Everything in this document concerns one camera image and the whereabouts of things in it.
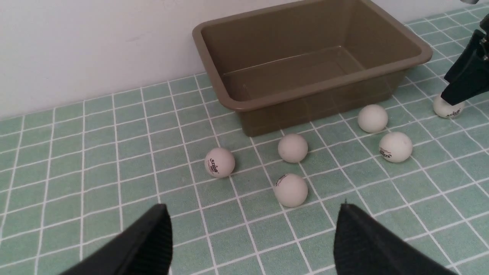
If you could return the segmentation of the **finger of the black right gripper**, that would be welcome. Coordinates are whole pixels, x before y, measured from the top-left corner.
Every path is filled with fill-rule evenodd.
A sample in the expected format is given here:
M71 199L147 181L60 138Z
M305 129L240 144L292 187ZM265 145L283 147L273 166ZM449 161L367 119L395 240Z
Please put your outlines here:
M441 94L450 105L456 105L488 91L488 61L475 50L469 63Z
M475 30L472 33L472 37L470 38L466 48L445 74L444 79L447 82L451 83L463 71L464 67L469 63L470 56L480 45L480 40L485 36L486 34L481 30Z

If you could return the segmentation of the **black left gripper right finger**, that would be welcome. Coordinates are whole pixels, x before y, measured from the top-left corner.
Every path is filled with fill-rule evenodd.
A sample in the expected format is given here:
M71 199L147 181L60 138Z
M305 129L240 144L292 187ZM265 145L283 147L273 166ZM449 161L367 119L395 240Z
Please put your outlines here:
M338 275L452 275L354 204L340 207L334 242Z

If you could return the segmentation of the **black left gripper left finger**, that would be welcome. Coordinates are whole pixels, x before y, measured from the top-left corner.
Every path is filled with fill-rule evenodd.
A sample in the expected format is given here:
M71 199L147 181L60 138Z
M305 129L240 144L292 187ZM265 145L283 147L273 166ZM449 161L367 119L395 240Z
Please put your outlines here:
M63 275L167 275L172 258L171 218L165 204L156 204Z

